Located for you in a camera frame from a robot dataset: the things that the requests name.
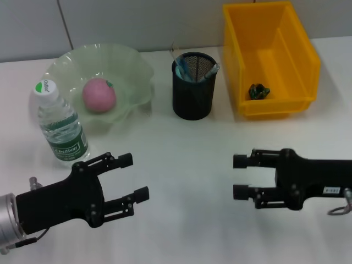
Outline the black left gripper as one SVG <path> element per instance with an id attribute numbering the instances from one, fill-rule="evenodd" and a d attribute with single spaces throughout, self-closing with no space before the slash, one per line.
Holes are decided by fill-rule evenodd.
<path id="1" fill-rule="evenodd" d="M 115 158 L 110 152 L 73 164 L 70 175 L 57 183 L 16 196 L 19 223 L 25 234 L 72 219 L 85 220 L 91 228 L 134 215 L 134 204 L 150 198 L 147 186 L 119 199 L 105 201 L 98 176 L 133 165 L 126 153 Z"/>

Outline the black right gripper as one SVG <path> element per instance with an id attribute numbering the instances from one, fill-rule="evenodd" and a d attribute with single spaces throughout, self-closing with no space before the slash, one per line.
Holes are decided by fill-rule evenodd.
<path id="1" fill-rule="evenodd" d="M 309 198 L 343 198 L 344 189 L 351 189 L 351 160 L 307 159 L 288 148 L 233 155 L 234 169 L 247 167 L 276 168 L 276 187 L 233 185 L 233 199 L 252 199 L 256 209 L 298 211 Z"/>

